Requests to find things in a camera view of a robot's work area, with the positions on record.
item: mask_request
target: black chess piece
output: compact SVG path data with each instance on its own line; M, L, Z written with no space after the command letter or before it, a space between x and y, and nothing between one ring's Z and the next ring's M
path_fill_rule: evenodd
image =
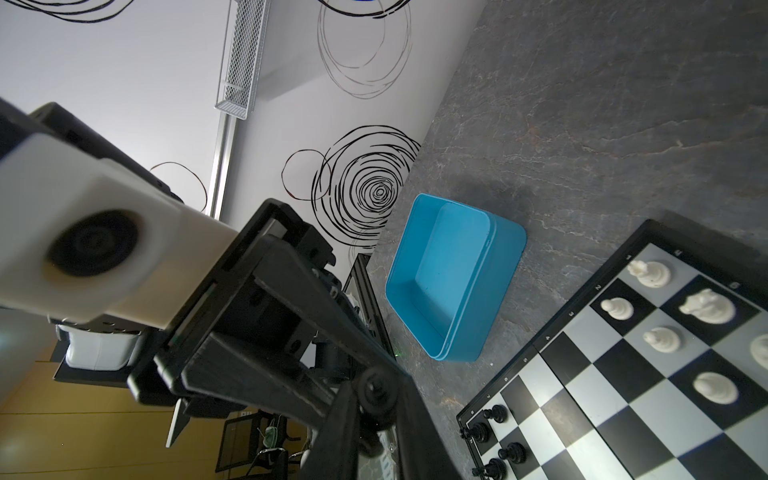
M477 422L472 428L467 429L464 427L459 430L458 433L464 440L475 439L476 442L486 443L488 437L491 436L491 427L487 426L485 423Z
M501 460L509 460L510 463L525 462L525 447L520 443L512 442L506 449L498 451L498 457Z
M486 420L493 419L496 423L504 423L507 421L507 409L501 405L494 405L492 409L483 410L482 416Z
M504 462L498 458L491 458L491 461L482 468L472 469L473 477L485 477L492 480L504 480L507 476L507 468L504 466Z

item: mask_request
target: white pawn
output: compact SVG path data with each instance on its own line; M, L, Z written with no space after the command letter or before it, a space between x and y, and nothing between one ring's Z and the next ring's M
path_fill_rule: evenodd
M680 348L680 336L665 326L658 326L644 333L643 340L662 353L672 353Z
M707 400L728 405L739 398L736 384L725 375L715 372L700 373L694 380L694 388Z
M755 362L768 369L768 334L755 337L750 344L750 353Z
M736 316L733 302L709 288L686 298L685 303L680 305L680 311L702 322L714 324L729 322Z
M627 265L627 271L648 288L661 288L672 279L669 267L659 262L645 263L642 260L632 260Z
M600 302L600 308L608 312L616 320L626 320L632 317L634 307L629 300L623 298L613 298Z

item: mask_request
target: gray marble table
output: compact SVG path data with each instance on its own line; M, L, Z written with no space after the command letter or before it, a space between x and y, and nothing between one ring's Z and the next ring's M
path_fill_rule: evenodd
M643 220L768 265L767 32L764 0L488 2L368 265L399 361L467 478L455 415ZM474 363L430 359L386 302L420 192L528 232Z

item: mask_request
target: blue plastic box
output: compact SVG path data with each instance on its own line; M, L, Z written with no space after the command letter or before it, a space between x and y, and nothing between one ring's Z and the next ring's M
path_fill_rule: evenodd
M482 351L525 248L515 222L420 194L386 283L389 304L436 360Z

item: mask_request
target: wire basket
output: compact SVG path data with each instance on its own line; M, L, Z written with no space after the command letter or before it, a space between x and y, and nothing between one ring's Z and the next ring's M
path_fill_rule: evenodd
M253 110L269 9L270 0L230 0L216 108L242 120Z

